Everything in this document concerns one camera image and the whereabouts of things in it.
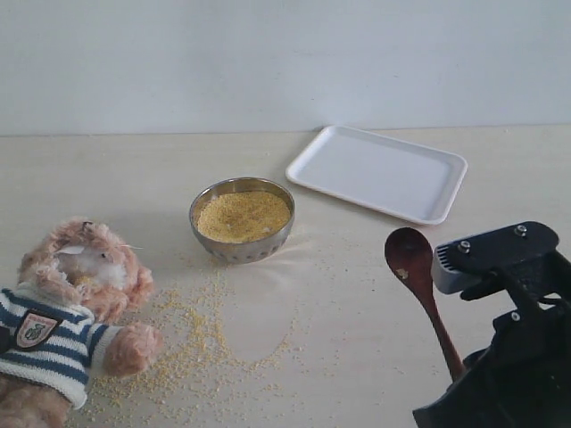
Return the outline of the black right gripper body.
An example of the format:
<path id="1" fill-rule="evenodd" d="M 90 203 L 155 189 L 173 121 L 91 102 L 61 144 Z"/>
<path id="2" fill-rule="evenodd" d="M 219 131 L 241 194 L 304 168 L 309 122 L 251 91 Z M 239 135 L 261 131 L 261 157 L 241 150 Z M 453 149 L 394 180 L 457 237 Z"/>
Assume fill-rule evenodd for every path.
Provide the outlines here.
<path id="1" fill-rule="evenodd" d="M 468 370 L 430 405 L 419 427 L 568 427 L 570 313 L 552 307 L 532 317 L 494 319 L 490 346 L 465 358 Z"/>

